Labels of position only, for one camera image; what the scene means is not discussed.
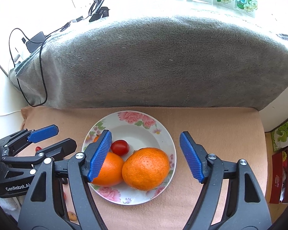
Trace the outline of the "white gloved left hand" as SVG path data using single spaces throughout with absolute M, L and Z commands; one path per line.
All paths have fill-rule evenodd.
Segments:
M 16 197 L 0 198 L 0 206 L 8 214 L 19 214 L 21 210 L 21 205 Z

